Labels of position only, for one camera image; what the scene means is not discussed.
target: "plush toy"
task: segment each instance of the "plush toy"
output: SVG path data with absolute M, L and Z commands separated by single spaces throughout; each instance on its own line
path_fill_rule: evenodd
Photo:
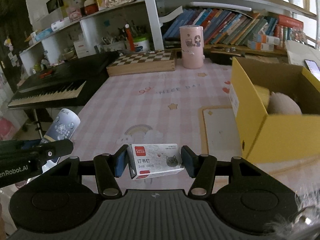
M 290 97 L 282 93 L 272 93 L 268 114 L 302 114 L 300 107 Z
M 298 213 L 292 221 L 278 218 L 267 225 L 274 240 L 315 240 L 320 235 L 320 193 L 296 196 Z

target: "yellow cardboard box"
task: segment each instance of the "yellow cardboard box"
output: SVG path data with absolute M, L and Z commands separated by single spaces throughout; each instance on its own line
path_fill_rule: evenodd
M 297 100 L 303 115 L 268 114 L 254 85 Z M 320 82 L 303 66 L 233 58 L 230 100 L 242 146 L 252 163 L 320 153 Z

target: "chessboard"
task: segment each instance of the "chessboard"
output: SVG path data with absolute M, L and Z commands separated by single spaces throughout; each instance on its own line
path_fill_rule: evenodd
M 123 55 L 107 67 L 109 76 L 174 71 L 175 52 L 162 50 Z

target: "red pen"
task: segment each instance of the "red pen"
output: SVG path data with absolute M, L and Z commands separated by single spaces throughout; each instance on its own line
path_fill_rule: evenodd
M 129 41 L 129 44 L 130 44 L 130 50 L 131 51 L 136 51 L 135 48 L 134 48 L 133 38 L 132 38 L 130 29 L 129 29 L 129 24 L 125 25 L 125 32 L 128 35 L 128 41 Z

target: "staple box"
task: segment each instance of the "staple box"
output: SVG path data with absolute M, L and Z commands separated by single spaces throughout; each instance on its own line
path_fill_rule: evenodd
M 275 46 L 273 44 L 266 44 L 255 41 L 248 41 L 248 47 L 254 50 L 274 51 Z
M 302 115 L 268 114 L 254 85 L 288 95 Z M 249 162 L 283 162 L 319 154 L 320 82 L 305 67 L 234 57 L 229 96 L 242 156 Z
M 145 179 L 183 170 L 177 144 L 131 144 L 127 148 L 131 179 Z
M 278 37 L 268 36 L 264 34 L 255 33 L 253 35 L 253 41 L 266 44 L 280 45 L 280 39 Z

